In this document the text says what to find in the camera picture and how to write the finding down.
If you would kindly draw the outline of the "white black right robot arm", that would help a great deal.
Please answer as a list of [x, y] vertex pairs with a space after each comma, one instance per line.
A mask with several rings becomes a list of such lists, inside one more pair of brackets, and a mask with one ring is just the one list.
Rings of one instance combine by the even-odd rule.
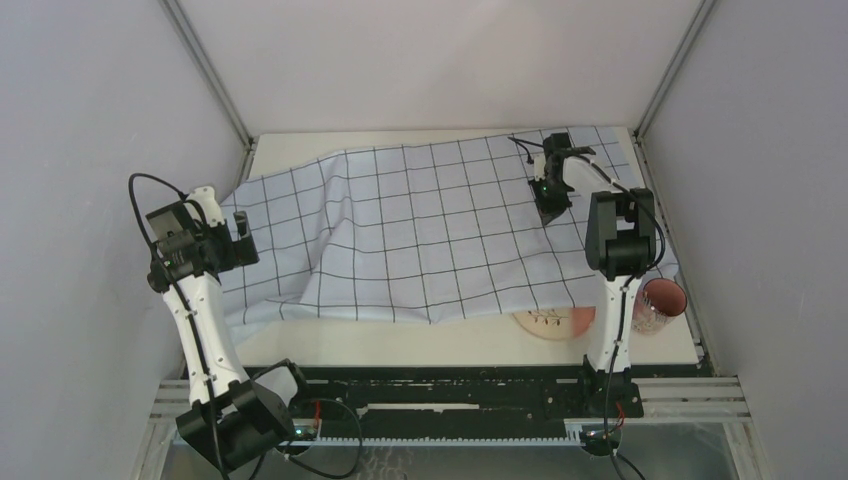
[[528, 161], [528, 184], [542, 224], [571, 209], [573, 193], [588, 201], [584, 254], [600, 290], [584, 360], [587, 379], [577, 393], [584, 412], [602, 416], [616, 405], [616, 389], [632, 382], [629, 331], [636, 294], [664, 253], [654, 195], [625, 187], [598, 164], [595, 150], [573, 145], [567, 133], [547, 136], [541, 148]]

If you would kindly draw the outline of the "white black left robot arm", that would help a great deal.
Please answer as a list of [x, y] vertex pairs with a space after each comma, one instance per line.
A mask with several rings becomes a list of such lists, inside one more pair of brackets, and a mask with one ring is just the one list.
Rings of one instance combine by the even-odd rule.
[[313, 394], [299, 367], [284, 359], [251, 375], [225, 322], [220, 276], [258, 262], [245, 212], [232, 238], [216, 203], [185, 199], [146, 216], [156, 239], [148, 283], [173, 315], [189, 377], [189, 410], [179, 435], [222, 476], [296, 435], [293, 417]]

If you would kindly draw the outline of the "white checked tablecloth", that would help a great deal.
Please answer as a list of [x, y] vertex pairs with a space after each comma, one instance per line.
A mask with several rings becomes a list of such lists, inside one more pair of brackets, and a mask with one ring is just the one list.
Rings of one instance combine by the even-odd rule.
[[436, 324], [594, 307], [588, 199], [543, 225], [529, 186], [542, 130], [331, 153], [248, 180], [256, 264], [224, 273], [228, 326], [330, 318]]

